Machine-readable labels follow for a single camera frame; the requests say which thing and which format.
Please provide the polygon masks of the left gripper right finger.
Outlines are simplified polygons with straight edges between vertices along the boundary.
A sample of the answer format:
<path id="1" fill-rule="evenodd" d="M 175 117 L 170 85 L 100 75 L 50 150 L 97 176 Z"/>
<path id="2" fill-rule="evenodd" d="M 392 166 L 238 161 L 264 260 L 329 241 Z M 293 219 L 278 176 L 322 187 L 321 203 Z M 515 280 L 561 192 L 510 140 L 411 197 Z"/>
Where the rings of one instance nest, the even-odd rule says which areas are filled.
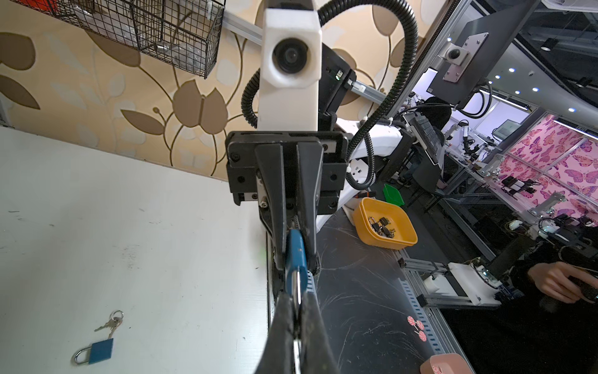
<path id="1" fill-rule="evenodd" d="M 316 295 L 305 292 L 300 306 L 301 373 L 339 373 Z"/>

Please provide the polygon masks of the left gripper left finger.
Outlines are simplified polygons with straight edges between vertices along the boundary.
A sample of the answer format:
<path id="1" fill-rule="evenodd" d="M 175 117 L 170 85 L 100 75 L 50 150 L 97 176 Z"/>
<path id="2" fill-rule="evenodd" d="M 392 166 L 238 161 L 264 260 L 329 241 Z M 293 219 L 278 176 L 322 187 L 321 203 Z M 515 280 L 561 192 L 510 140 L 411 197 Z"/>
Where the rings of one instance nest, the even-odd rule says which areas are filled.
<path id="1" fill-rule="evenodd" d="M 278 295 L 273 321 L 255 374 L 294 373 L 294 302 L 289 294 Z"/>

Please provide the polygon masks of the blue padlock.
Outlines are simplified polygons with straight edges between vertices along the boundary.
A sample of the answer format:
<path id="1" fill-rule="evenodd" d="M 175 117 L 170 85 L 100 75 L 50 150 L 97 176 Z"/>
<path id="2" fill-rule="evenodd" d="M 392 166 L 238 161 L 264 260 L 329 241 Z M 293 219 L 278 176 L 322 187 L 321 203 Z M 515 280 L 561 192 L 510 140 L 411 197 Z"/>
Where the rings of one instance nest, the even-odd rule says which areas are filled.
<path id="1" fill-rule="evenodd" d="M 93 365 L 99 362 L 109 360 L 112 357 L 114 349 L 115 331 L 122 325 L 125 314 L 122 310 L 113 311 L 106 323 L 95 329 L 95 332 L 107 330 L 107 338 L 103 341 L 95 342 L 88 347 L 81 348 L 72 356 L 72 363 L 75 366 Z"/>
<path id="2" fill-rule="evenodd" d="M 287 235 L 284 271 L 285 291 L 291 295 L 294 305 L 299 308 L 309 285 L 309 277 L 305 243 L 297 229 L 289 230 Z"/>

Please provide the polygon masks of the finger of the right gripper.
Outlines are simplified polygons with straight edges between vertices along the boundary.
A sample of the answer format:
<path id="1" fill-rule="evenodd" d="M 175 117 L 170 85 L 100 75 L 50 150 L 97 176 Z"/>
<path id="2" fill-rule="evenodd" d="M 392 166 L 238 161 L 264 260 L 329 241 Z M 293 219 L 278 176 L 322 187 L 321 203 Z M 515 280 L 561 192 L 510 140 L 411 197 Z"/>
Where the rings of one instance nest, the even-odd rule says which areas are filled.
<path id="1" fill-rule="evenodd" d="M 284 270 L 287 246 L 287 208 L 284 176 L 283 147 L 280 144 L 262 144 L 255 148 L 256 176 L 260 197 L 265 197 L 267 208 L 260 209 L 260 218 L 266 226 L 272 243 L 276 267 Z"/>
<path id="2" fill-rule="evenodd" d="M 323 149 L 318 142 L 297 145 L 297 217 L 305 243 L 308 270 L 316 275 L 320 260 L 316 249 L 316 218 L 322 178 Z"/>

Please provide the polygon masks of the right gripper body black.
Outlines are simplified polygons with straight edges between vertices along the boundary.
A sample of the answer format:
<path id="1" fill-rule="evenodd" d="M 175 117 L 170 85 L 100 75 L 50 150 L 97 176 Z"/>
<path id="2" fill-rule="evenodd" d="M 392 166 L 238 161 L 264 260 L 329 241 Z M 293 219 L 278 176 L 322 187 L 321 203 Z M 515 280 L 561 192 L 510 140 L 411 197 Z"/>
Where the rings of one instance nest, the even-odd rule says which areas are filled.
<path id="1" fill-rule="evenodd" d="M 226 139 L 227 175 L 236 204 L 254 200 L 267 208 L 256 176 L 255 148 L 262 144 L 283 147 L 287 212 L 297 208 L 297 145 L 318 142 L 322 145 L 322 178 L 318 214 L 332 214 L 340 207 L 340 192 L 347 173 L 348 139 L 341 132 L 231 132 Z"/>

